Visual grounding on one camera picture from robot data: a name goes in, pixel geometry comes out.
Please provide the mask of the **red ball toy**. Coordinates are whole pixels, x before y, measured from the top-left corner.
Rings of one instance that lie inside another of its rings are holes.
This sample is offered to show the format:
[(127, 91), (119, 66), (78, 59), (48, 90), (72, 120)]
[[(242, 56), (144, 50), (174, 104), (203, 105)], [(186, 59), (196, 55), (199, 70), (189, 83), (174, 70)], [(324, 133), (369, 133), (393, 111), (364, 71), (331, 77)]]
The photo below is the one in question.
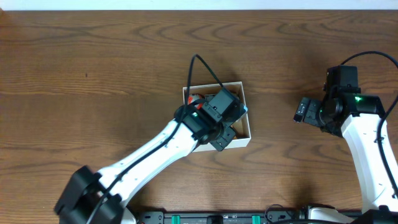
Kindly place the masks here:
[(204, 97), (201, 94), (194, 93), (189, 95), (188, 104), (193, 105), (197, 109), (200, 109), (203, 106)]

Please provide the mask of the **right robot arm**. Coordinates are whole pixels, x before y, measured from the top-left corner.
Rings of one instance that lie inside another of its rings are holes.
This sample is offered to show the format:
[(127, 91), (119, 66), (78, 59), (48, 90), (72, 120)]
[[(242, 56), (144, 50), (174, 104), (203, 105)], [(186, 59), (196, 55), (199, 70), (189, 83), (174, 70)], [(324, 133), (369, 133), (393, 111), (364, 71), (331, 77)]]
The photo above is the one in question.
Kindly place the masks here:
[(397, 223), (397, 161), (389, 142), (386, 113), (377, 96), (359, 93), (302, 98), (294, 115), (323, 132), (343, 138), (351, 152), (362, 196), (362, 214), (350, 218), (329, 208), (311, 208), (318, 223)]

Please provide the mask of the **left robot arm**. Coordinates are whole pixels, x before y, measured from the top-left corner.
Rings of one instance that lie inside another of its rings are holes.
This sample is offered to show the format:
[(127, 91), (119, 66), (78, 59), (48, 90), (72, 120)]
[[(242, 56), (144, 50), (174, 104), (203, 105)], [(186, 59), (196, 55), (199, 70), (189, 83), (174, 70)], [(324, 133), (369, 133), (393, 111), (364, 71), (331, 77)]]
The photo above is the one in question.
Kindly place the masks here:
[(247, 110), (238, 100), (185, 103), (156, 137), (124, 159), (97, 172), (88, 166), (78, 169), (54, 207), (60, 223), (135, 223), (127, 207), (135, 194), (199, 145), (225, 149), (236, 134), (232, 124)]

